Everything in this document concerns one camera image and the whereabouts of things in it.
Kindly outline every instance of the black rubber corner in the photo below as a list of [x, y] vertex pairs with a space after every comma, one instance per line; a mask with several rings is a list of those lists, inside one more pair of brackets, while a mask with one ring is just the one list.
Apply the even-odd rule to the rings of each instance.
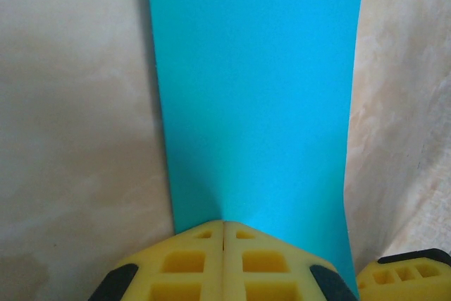
[[420, 259], [422, 257], [431, 259], [431, 260], [434, 260], [437, 262], [442, 262], [443, 264], [447, 264], [449, 267], [451, 267], [451, 256], [447, 252], [445, 252], [443, 250], [439, 250], [438, 248], [390, 255], [389, 257], [381, 257], [378, 260], [378, 264], [391, 264], [393, 262], [401, 262], [401, 261], [407, 261], [407, 260], [412, 260], [412, 259]]
[[358, 301], [338, 273], [319, 264], [310, 266], [310, 272], [327, 301]]
[[121, 301], [137, 271], [136, 264], [125, 264], [110, 271], [88, 301]]

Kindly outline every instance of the yellow object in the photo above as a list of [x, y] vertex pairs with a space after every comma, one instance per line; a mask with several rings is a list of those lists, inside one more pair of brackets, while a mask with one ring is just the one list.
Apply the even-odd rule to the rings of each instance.
[[333, 266], [241, 223], [212, 221], [118, 263], [90, 301], [353, 301]]
[[357, 277], [361, 300], [450, 301], [451, 266], [437, 259], [420, 257], [421, 253], [435, 253], [430, 257], [447, 256], [440, 250], [425, 250], [371, 262]]

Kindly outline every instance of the square hole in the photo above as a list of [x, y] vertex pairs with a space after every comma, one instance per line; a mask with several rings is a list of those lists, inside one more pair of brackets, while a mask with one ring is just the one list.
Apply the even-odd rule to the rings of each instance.
[[294, 283], [247, 282], [246, 301], [302, 301]]
[[242, 270], [257, 273], [286, 273], [284, 256], [273, 250], [252, 250], [242, 255]]
[[388, 283], [394, 283], [395, 279], [389, 271], [377, 271], [373, 273], [374, 280], [379, 285], [386, 285]]
[[255, 239], [255, 236], [244, 231], [238, 231], [237, 239]]
[[211, 231], [204, 231], [203, 233], [197, 234], [196, 238], [198, 238], [198, 239], [209, 239], [209, 238], [211, 238]]
[[415, 275], [407, 267], [401, 267], [396, 269], [396, 274], [400, 277], [401, 281], [408, 281], [415, 279]]
[[200, 301], [200, 283], [156, 283], [150, 301]]
[[415, 268], [424, 278], [440, 275], [438, 269], [430, 264], [419, 264]]
[[161, 273], [201, 273], [204, 263], [205, 253], [199, 250], [172, 252], [164, 259]]

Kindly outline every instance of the beige wall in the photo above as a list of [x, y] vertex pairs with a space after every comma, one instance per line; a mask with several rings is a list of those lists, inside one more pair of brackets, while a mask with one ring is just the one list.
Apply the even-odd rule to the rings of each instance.
[[[450, 4], [363, 0], [346, 191], [358, 268], [451, 249]], [[118, 258], [171, 234], [148, 23], [147, 0], [0, 0], [0, 300], [86, 300]]]

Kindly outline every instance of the blue paper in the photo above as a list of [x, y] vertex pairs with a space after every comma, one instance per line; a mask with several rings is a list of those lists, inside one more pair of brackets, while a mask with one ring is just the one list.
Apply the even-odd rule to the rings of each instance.
[[360, 0], [151, 0], [177, 232], [246, 223], [356, 292], [343, 187]]

